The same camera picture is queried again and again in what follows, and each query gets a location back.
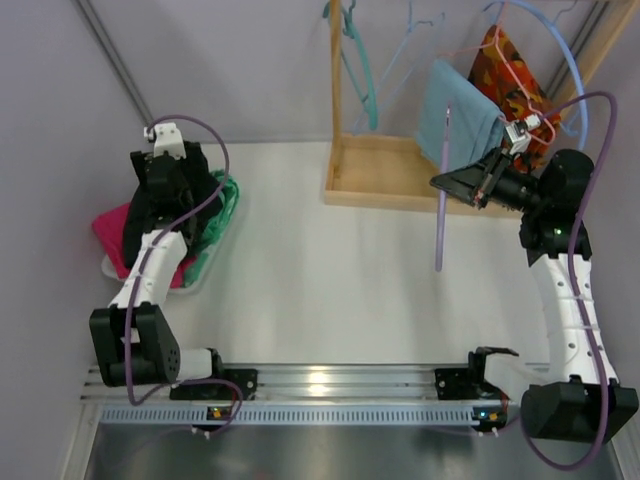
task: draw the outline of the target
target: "wooden rack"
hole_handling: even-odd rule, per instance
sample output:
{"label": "wooden rack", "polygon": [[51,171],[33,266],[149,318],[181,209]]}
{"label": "wooden rack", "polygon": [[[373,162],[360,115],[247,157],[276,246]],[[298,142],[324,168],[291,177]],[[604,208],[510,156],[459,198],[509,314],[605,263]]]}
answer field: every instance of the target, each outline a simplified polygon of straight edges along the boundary
{"label": "wooden rack", "polygon": [[[639,0],[611,2],[607,17],[592,35],[578,59],[585,85],[623,32]],[[342,131],[342,65],[340,0],[330,0],[331,81],[333,142],[325,185],[325,202],[331,205],[419,210],[435,212],[438,192],[429,185],[438,168],[422,156],[410,137],[385,135],[353,136]],[[557,103],[575,96],[571,79],[560,89]],[[513,216],[504,208],[489,204],[475,210],[455,199],[447,202],[447,213],[484,216]]]}

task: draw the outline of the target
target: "blue cloth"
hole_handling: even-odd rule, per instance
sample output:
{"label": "blue cloth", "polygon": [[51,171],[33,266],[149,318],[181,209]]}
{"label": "blue cloth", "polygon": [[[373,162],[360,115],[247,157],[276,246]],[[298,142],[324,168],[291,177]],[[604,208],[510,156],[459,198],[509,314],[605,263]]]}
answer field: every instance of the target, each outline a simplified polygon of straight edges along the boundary
{"label": "blue cloth", "polygon": [[500,108],[444,60],[436,60],[420,112],[415,139],[425,157],[440,167],[447,105],[451,104],[449,166],[466,167],[502,143]]}

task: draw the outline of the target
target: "blue hanger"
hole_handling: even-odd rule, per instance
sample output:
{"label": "blue hanger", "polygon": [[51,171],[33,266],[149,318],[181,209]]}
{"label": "blue hanger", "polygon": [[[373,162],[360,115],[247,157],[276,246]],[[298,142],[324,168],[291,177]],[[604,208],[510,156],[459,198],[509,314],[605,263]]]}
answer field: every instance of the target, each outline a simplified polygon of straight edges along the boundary
{"label": "blue hanger", "polygon": [[[445,19],[444,12],[442,12],[439,15],[439,19],[440,19],[440,24],[439,25],[442,25],[444,23],[444,19]],[[385,69],[384,73],[382,74],[382,77],[380,78],[380,82],[378,83],[378,86],[376,87],[376,90],[375,90],[376,98],[377,98],[378,92],[380,91],[380,89],[384,85],[385,81],[387,80],[387,76],[389,75],[389,73],[391,72],[391,70],[392,70],[393,66],[395,65],[396,61],[400,57],[400,53],[402,53],[402,51],[407,47],[408,42],[409,42],[409,37],[411,36],[411,34],[414,32],[415,28],[418,25],[429,25],[429,26],[433,27],[435,24],[434,24],[434,22],[432,20],[417,20],[417,21],[414,22],[413,21],[413,0],[409,0],[409,14],[408,14],[408,19],[407,19],[407,31],[405,32],[404,38],[402,39],[402,42],[400,43],[400,46],[398,46],[398,48],[396,49],[396,52],[393,54],[393,57],[391,58],[391,62],[389,62],[389,65],[387,66],[387,68]],[[381,115],[389,107],[391,102],[393,102],[393,100],[395,100],[395,98],[402,91],[402,88],[407,83],[407,80],[409,80],[409,77],[413,74],[413,72],[418,67],[418,65],[423,64],[424,57],[426,56],[426,53],[428,53],[428,50],[429,50],[427,47],[425,47],[425,49],[420,53],[420,55],[418,55],[418,59],[413,63],[413,65],[411,66],[411,68],[409,69],[407,74],[400,81],[400,83],[396,86],[396,88],[391,92],[391,94],[389,95],[387,100],[385,100],[385,102],[382,104],[382,106],[378,109],[378,115]],[[352,128],[353,133],[360,133],[359,124],[362,121],[362,117],[363,117],[364,114],[365,114],[365,112],[362,112],[358,116],[358,118],[356,119],[355,123],[353,124],[353,128]]]}
{"label": "blue hanger", "polygon": [[[351,83],[353,87],[356,89],[356,93],[358,94],[358,99],[362,106],[364,107],[365,112],[369,116],[369,129],[375,130],[378,128],[378,106],[376,104],[376,94],[375,89],[373,87],[373,77],[371,76],[371,67],[369,66],[369,58],[367,57],[367,51],[364,48],[364,44],[362,43],[362,38],[358,33],[358,30],[353,23],[353,10],[356,7],[356,0],[351,0],[351,6],[347,11],[344,7],[341,6],[342,16],[344,17],[344,28],[342,29],[342,33],[345,37],[352,39],[356,48],[358,49],[358,56],[360,57],[360,62],[362,63],[362,69],[364,70],[365,80],[367,82],[367,94],[364,95],[358,82],[356,80],[356,76],[353,73],[351,68],[351,64],[347,60],[347,57],[344,54],[344,51],[340,49],[340,56],[342,57],[342,62],[344,63],[345,68],[347,69],[347,73],[349,74],[349,78],[351,78]],[[324,11],[322,12],[322,18],[329,19],[329,11],[330,6],[329,2],[324,7]]]}
{"label": "blue hanger", "polygon": [[[494,1],[489,3],[486,7],[484,7],[484,9],[482,10],[483,12],[488,11],[493,5],[495,5],[496,3],[500,4],[500,10],[498,10],[498,16],[495,17],[495,20],[493,23],[495,23],[497,21],[497,19],[499,18],[500,12],[502,11],[502,9],[504,8],[504,0],[499,0],[499,1]],[[562,34],[558,31],[556,25],[555,25],[555,21],[558,20],[558,18],[560,17],[561,14],[569,12],[573,9],[573,7],[575,7],[576,2],[574,1],[574,4],[568,8],[568,9],[564,9],[561,10],[560,12],[558,12],[558,15],[556,15],[556,18],[554,20],[554,22],[552,22],[551,20],[549,20],[547,17],[544,16],[544,14],[542,13],[541,10],[539,10],[538,8],[534,7],[533,5],[522,1],[522,0],[509,0],[509,5],[515,5],[517,7],[520,7],[526,11],[528,11],[529,13],[531,13],[533,16],[535,16],[549,31],[549,33],[551,33],[551,35],[553,36],[553,38],[555,38],[556,42],[558,43],[558,46],[560,47],[560,49],[562,50],[562,53],[564,54],[564,58],[567,61],[567,64],[569,65],[569,70],[571,72],[571,76],[573,77],[573,82],[576,86],[576,91],[578,92],[578,95],[583,95],[584,94],[584,85],[582,83],[582,77],[580,76],[580,71],[578,69],[578,66],[576,65],[576,61],[573,58],[573,55],[571,53],[571,50],[569,49],[569,46],[567,45],[567,42],[564,40],[564,38],[562,37]],[[574,132],[573,130],[571,130],[571,126],[573,125],[573,123],[575,122],[578,114],[580,114],[581,117],[581,130],[580,130],[580,139],[578,141],[578,149],[579,150],[583,150],[585,147],[585,144],[587,142],[587,134],[589,131],[589,119],[588,119],[588,113],[587,113],[587,104],[586,102],[583,100],[579,103],[579,110],[573,115],[573,117],[569,120],[569,122],[567,123],[567,125],[564,124],[560,124],[560,127],[562,128],[562,130],[569,136],[575,136],[577,135],[578,132]]]}

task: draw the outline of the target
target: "camouflage cloth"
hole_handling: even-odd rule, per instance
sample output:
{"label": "camouflage cloth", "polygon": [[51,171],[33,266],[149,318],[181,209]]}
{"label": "camouflage cloth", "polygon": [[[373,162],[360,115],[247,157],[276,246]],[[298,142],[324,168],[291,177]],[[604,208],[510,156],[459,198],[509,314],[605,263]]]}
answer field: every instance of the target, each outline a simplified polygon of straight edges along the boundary
{"label": "camouflage cloth", "polygon": [[[489,42],[493,42],[495,32],[496,26],[493,25],[485,34],[482,44],[486,45]],[[527,64],[522,60],[515,46],[502,29],[500,29],[498,35],[498,44],[509,66],[529,92],[531,105],[542,113],[551,110],[553,108],[551,101],[540,88],[535,78],[533,78],[529,68],[527,68]],[[480,49],[471,67],[469,81],[500,107],[507,120],[523,119],[533,113],[527,105],[527,99],[518,88],[518,84],[502,62],[495,46],[491,45]],[[549,118],[554,128],[560,124],[560,120],[560,115],[554,115]],[[551,130],[545,123],[532,133],[545,141],[551,139]],[[527,172],[544,165],[546,161],[543,157],[547,152],[547,148],[546,145],[533,140],[522,158],[516,161],[516,168]]]}

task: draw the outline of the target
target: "wooden post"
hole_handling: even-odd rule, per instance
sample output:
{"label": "wooden post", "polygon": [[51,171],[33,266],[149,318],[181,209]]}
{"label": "wooden post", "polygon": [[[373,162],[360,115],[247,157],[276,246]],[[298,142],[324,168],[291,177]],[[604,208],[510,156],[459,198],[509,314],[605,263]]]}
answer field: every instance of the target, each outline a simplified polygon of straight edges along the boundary
{"label": "wooden post", "polygon": [[342,3],[330,0],[331,20],[331,108],[333,118],[333,143],[329,175],[338,177],[342,151]]}
{"label": "wooden post", "polygon": [[[593,78],[598,67],[600,67],[602,61],[618,41],[618,37],[620,37],[633,18],[637,11],[638,3],[638,0],[610,1],[607,17],[591,37],[584,53],[580,55],[577,61],[578,70],[580,70],[582,82],[585,85]],[[554,103],[560,105],[575,96],[576,89],[573,84],[573,78],[567,77],[564,85],[558,91]]]}

